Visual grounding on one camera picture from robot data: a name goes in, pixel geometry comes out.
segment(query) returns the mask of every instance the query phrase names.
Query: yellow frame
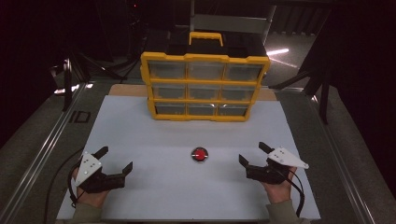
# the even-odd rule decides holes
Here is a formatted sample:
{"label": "yellow frame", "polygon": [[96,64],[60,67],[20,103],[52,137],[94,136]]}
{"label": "yellow frame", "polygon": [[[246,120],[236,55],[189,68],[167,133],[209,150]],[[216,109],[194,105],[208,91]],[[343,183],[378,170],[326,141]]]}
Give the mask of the yellow frame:
{"label": "yellow frame", "polygon": [[[192,38],[212,38],[219,39],[220,44],[222,45],[221,35],[218,37],[217,35],[211,35],[211,33],[199,33],[199,34],[191,34],[190,42]],[[185,76],[184,78],[156,78],[151,77],[149,73],[149,61],[164,61],[164,62],[220,62],[220,63],[241,63],[241,64],[259,64],[262,65],[262,70],[258,75],[258,78],[254,81],[233,81],[233,80],[223,80],[226,66],[224,66],[221,80],[201,80],[201,79],[190,79],[187,78],[188,68],[186,65],[185,68]],[[151,116],[154,119],[170,119],[170,120],[192,120],[192,119],[205,119],[205,120],[214,120],[214,121],[246,121],[249,118],[250,109],[256,102],[256,98],[259,94],[259,90],[261,87],[262,78],[264,77],[265,72],[268,70],[270,66],[270,60],[267,56],[248,56],[246,58],[231,58],[228,55],[216,55],[216,54],[191,54],[187,53],[185,55],[167,55],[164,52],[143,52],[141,55],[141,74],[143,81],[147,85],[148,90],[148,110],[151,113]],[[162,99],[156,98],[153,93],[152,85],[156,83],[163,84],[200,84],[200,85],[233,85],[233,86],[250,86],[254,87],[254,92],[252,93],[251,100],[249,101],[230,101],[230,100],[197,100],[197,99],[188,99],[187,91],[188,88],[185,88],[185,98],[184,99]],[[157,114],[155,103],[183,103],[185,104],[185,115],[163,115]],[[196,104],[229,104],[229,105],[247,105],[247,111],[244,116],[199,116],[199,115],[189,115],[187,114],[187,104],[196,103]]]}

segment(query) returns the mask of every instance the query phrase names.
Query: plastic drawer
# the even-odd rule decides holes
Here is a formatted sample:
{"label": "plastic drawer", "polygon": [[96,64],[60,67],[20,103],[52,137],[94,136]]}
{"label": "plastic drawer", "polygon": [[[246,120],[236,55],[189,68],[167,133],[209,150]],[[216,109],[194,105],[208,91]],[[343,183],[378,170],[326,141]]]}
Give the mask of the plastic drawer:
{"label": "plastic drawer", "polygon": [[153,78],[183,79],[186,73],[186,63],[148,61],[149,75]]}
{"label": "plastic drawer", "polygon": [[185,104],[182,103],[155,103],[155,110],[159,115],[184,115]]}
{"label": "plastic drawer", "polygon": [[250,86],[222,86],[221,100],[251,101],[255,87]]}
{"label": "plastic drawer", "polygon": [[185,84],[160,84],[154,83],[152,90],[155,98],[160,99],[185,99]]}
{"label": "plastic drawer", "polygon": [[188,78],[220,80],[224,69],[224,63],[190,62],[188,65]]}
{"label": "plastic drawer", "polygon": [[189,99],[217,100],[219,98],[220,85],[196,85],[189,84],[187,96]]}
{"label": "plastic drawer", "polygon": [[219,116],[245,116],[248,105],[219,105]]}
{"label": "plastic drawer", "polygon": [[225,70],[224,80],[256,81],[261,70],[261,64],[229,63]]}
{"label": "plastic drawer", "polygon": [[189,115],[214,116],[217,105],[214,104],[188,104]]}

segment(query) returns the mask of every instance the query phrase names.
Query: white board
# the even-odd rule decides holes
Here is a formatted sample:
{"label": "white board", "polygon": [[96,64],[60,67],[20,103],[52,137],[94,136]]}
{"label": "white board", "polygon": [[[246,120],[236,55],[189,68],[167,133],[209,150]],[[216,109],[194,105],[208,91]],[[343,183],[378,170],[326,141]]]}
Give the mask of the white board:
{"label": "white board", "polygon": [[[299,156],[280,102],[256,102],[246,122],[168,121],[151,118],[145,97],[107,96],[85,150],[94,153],[109,147],[100,160],[107,175],[120,173],[130,161],[134,169],[126,177],[124,189],[109,193],[102,217],[132,221],[268,219],[263,186],[246,179],[238,161],[241,154],[250,164],[264,166],[267,155],[258,148],[260,141]],[[191,158],[196,147],[207,149],[209,158],[204,163]],[[298,169],[297,175],[305,192],[301,217],[320,218],[304,170]],[[292,199],[297,208],[300,196],[296,190]],[[70,204],[66,194],[58,219],[73,216]]]}

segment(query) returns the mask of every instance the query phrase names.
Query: carrying handle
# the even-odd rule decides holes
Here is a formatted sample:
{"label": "carrying handle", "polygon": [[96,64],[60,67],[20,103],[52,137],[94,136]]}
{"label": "carrying handle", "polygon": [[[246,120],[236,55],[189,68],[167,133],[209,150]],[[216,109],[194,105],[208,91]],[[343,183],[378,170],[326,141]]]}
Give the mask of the carrying handle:
{"label": "carrying handle", "polygon": [[221,34],[219,33],[204,33],[204,32],[190,32],[190,42],[193,38],[197,39],[217,39],[220,42],[220,45],[223,47]]}

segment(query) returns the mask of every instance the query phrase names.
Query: metal frame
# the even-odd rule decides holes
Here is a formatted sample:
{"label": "metal frame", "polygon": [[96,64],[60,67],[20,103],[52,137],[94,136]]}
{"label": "metal frame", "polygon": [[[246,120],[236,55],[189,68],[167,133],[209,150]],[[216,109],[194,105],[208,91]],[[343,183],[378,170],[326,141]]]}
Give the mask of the metal frame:
{"label": "metal frame", "polygon": [[276,10],[276,6],[268,5],[268,7],[272,8],[268,18],[204,15],[195,14],[195,0],[191,0],[190,31],[211,30],[260,34],[264,42]]}
{"label": "metal frame", "polygon": [[330,88],[330,80],[332,77],[332,73],[330,70],[320,70],[314,69],[312,71],[303,71],[297,74],[295,77],[292,77],[282,83],[276,84],[274,86],[269,86],[269,89],[274,90],[282,90],[289,85],[302,80],[303,78],[309,77],[308,83],[305,85],[303,91],[305,94],[314,96],[320,86],[321,89],[321,96],[320,96],[320,103],[319,103],[319,115],[325,124],[327,122],[327,103],[329,97],[329,88]]}
{"label": "metal frame", "polygon": [[38,175],[40,175],[41,170],[50,157],[50,153],[54,149],[59,137],[64,131],[64,127],[70,119],[71,114],[74,111],[74,107],[77,104],[79,97],[86,90],[86,84],[81,83],[80,87],[74,93],[73,101],[66,111],[62,113],[56,122],[55,126],[51,130],[48,138],[45,140],[43,146],[40,148],[39,152],[35,156],[35,159],[27,168],[26,172],[21,178],[21,182],[16,187],[13,195],[8,200],[7,205],[2,210],[0,215],[0,223],[12,223],[15,216],[18,214],[23,202],[28,196],[30,190],[33,187]]}
{"label": "metal frame", "polygon": [[[295,93],[295,94],[304,94],[304,90],[302,88],[286,88],[282,91]],[[355,215],[361,224],[375,224],[374,218],[371,215],[366,203],[364,202],[361,194],[359,193],[358,187],[353,181],[352,174],[348,171],[346,163],[343,159],[343,156],[340,153],[340,150],[335,143],[334,137],[327,125],[321,119],[320,114],[318,113],[320,108],[320,103],[316,96],[312,96],[312,98],[306,97],[307,101],[309,101],[309,106],[315,115],[314,119],[317,121],[319,126],[321,127],[324,135],[326,136],[326,140],[330,145],[330,150],[332,152],[332,160],[334,162],[334,166],[337,170],[337,173],[340,176],[341,182],[346,190],[346,195],[348,196],[352,208],[355,211]]]}

